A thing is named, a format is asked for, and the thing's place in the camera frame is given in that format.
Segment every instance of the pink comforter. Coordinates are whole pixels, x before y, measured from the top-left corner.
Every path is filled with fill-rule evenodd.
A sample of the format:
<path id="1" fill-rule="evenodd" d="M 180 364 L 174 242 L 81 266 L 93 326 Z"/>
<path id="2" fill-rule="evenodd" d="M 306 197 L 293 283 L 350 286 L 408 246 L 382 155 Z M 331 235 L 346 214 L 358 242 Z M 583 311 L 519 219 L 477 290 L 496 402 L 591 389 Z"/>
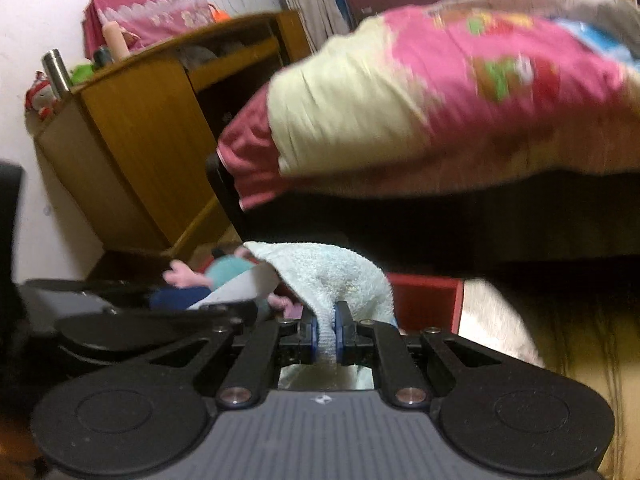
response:
<path id="1" fill-rule="evenodd" d="M 492 186 L 553 168 L 593 174 L 640 168 L 640 121 L 628 102 L 626 72 L 551 22 L 484 11 L 434 15 L 417 7 L 382 20 L 394 38 L 388 59 L 401 67 L 399 80 L 409 73 L 438 95 L 435 106 L 424 99 L 428 122 L 418 126 L 429 137 L 424 151 L 399 163 L 283 176 L 267 85 L 218 144 L 242 208 L 293 188 L 354 197 L 420 196 Z M 446 52 L 447 42 L 463 56 Z M 282 101 L 277 104 L 283 108 Z M 339 133 L 328 139 L 337 139 L 337 150 Z"/>

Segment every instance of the metal pivot screw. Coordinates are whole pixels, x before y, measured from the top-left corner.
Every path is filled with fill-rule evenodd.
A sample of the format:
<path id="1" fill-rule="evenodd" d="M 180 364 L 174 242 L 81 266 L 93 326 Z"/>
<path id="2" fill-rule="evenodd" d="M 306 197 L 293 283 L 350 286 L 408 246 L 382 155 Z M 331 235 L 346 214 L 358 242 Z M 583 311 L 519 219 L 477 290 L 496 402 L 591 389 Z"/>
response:
<path id="1" fill-rule="evenodd" d="M 396 392 L 396 399 L 402 404 L 407 406 L 413 406 L 414 404 L 420 404 L 427 398 L 427 392 L 420 388 L 402 388 Z"/>
<path id="2" fill-rule="evenodd" d="M 251 392 L 241 386 L 226 388 L 225 390 L 222 390 L 222 393 L 220 393 L 220 400 L 234 406 L 244 404 L 249 399 L 251 399 Z"/>

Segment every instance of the pink cloth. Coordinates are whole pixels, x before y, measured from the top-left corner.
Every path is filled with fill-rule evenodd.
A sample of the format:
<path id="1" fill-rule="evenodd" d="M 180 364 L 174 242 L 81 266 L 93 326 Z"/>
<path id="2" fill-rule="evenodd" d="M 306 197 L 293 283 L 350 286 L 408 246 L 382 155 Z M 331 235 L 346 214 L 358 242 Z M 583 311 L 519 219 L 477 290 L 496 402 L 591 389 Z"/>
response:
<path id="1" fill-rule="evenodd" d="M 539 18 L 410 7 L 385 15 L 390 59 L 420 80 L 424 157 L 322 178 L 283 178 L 264 86 L 222 133 L 218 155 L 244 209 L 286 190 L 391 197 L 478 189 L 553 168 L 640 169 L 640 120 L 622 70 Z"/>
<path id="2" fill-rule="evenodd" d="M 278 170 L 278 149 L 267 113 L 268 90 L 268 85 L 260 88 L 218 139 L 218 156 L 234 178 L 243 209 L 273 200 L 295 182 L 284 179 Z"/>
<path id="3" fill-rule="evenodd" d="M 107 22 L 118 22 L 130 33 L 127 46 L 133 52 L 209 25 L 213 18 L 207 0 L 91 0 L 82 23 L 87 58 L 105 44 Z"/>
<path id="4" fill-rule="evenodd" d="M 424 88 L 430 152 L 620 102 L 620 66 L 555 23 L 523 14 L 385 14 L 391 56 Z"/>

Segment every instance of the stuffed toy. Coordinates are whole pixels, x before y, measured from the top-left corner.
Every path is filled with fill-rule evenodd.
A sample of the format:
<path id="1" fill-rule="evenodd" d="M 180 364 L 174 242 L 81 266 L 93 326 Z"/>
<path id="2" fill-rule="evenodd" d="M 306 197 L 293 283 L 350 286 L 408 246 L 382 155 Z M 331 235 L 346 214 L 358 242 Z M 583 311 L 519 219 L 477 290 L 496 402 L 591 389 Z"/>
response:
<path id="1" fill-rule="evenodd" d="M 163 310 L 185 310 L 257 263 L 244 247 L 236 249 L 233 254 L 215 259 L 202 273 L 195 272 L 180 260 L 174 260 L 170 263 L 171 269 L 162 274 L 170 287 L 158 291 L 150 305 Z M 287 319 L 299 319 L 302 316 L 302 304 L 288 297 L 289 291 L 281 292 L 282 295 L 272 293 L 265 301 L 257 301 L 258 310 L 263 314 L 274 310 Z"/>
<path id="2" fill-rule="evenodd" d="M 220 10 L 214 4 L 209 4 L 209 9 L 211 9 L 211 17 L 213 18 L 214 23 L 222 23 L 227 22 L 231 19 L 224 10 Z"/>
<path id="3" fill-rule="evenodd" d="M 24 96 L 24 108 L 38 113 L 41 121 L 53 113 L 57 98 L 44 72 L 36 72 L 36 79 Z"/>
<path id="4" fill-rule="evenodd" d="M 85 59 L 82 63 L 79 63 L 71 69 L 71 84 L 73 86 L 81 85 L 82 83 L 89 81 L 94 76 L 94 66 L 91 61 Z"/>

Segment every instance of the black round pad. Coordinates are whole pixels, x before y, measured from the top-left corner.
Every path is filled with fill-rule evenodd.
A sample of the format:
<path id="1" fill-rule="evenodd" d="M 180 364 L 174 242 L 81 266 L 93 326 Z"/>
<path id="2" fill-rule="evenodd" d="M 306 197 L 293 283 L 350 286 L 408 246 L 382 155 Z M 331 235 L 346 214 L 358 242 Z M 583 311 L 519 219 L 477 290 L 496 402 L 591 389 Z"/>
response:
<path id="1" fill-rule="evenodd" d="M 614 431 L 596 392 L 522 364 L 469 369 L 444 399 L 440 421 L 463 454 L 518 476 L 560 477 L 598 465 Z"/>
<path id="2" fill-rule="evenodd" d="M 56 331 L 64 346 L 98 359 L 155 348 L 181 335 L 166 319 L 107 314 L 65 317 L 56 323 Z"/>
<path id="3" fill-rule="evenodd" d="M 33 412 L 44 457 L 78 478 L 152 472 L 187 453 L 209 422 L 179 370 L 119 365 L 63 383 Z"/>

